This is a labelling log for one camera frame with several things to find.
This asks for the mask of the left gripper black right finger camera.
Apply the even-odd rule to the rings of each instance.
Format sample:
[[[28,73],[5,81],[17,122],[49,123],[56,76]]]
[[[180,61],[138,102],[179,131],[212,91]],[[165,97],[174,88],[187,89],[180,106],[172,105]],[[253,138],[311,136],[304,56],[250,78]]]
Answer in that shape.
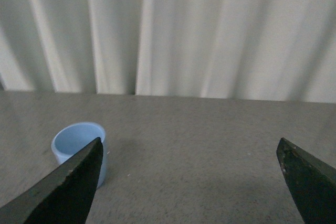
[[[335,168],[281,138],[276,155],[305,223],[335,223]]]

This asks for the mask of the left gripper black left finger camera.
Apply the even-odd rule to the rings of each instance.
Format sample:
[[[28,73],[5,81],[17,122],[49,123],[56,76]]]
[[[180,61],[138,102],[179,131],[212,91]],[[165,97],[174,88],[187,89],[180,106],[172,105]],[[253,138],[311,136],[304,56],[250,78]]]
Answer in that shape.
[[[103,159],[96,138],[33,187],[1,207],[1,223],[85,223]]]

